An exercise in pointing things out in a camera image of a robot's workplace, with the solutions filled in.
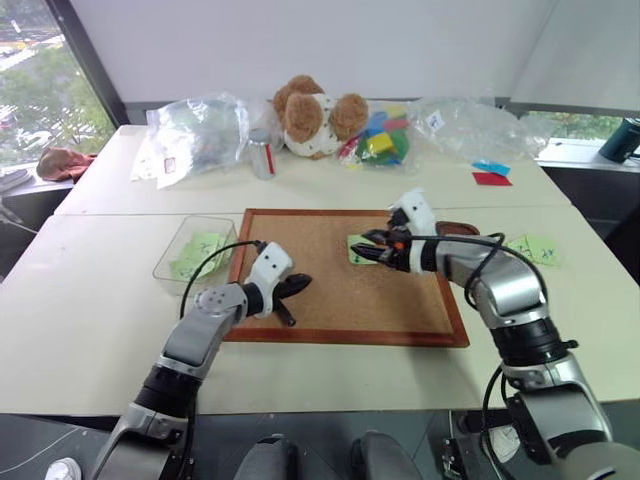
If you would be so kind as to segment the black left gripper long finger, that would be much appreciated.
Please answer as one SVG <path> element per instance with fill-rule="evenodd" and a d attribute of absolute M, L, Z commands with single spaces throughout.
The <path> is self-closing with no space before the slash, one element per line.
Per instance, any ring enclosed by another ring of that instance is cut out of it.
<path fill-rule="evenodd" d="M 307 288 L 313 278 L 304 273 L 291 274 L 283 281 L 283 297 L 289 298 L 295 296 Z"/>

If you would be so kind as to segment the black right gripper thick finger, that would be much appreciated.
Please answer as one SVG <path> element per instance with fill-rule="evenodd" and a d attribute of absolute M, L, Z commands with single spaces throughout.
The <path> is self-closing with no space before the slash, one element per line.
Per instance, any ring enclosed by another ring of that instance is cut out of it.
<path fill-rule="evenodd" d="M 388 260 L 385 248 L 366 243 L 356 243 L 350 247 L 351 252 L 360 258 L 360 262 L 385 263 Z"/>

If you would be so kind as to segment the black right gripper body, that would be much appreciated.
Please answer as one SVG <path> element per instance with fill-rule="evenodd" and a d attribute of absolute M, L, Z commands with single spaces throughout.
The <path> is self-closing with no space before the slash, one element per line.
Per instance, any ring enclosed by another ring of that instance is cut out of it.
<path fill-rule="evenodd" d="M 379 260 L 382 264 L 398 271 L 410 271 L 410 250 L 412 234 L 408 228 L 409 219 L 402 209 L 396 209 L 387 222 L 383 233 L 384 252 Z"/>

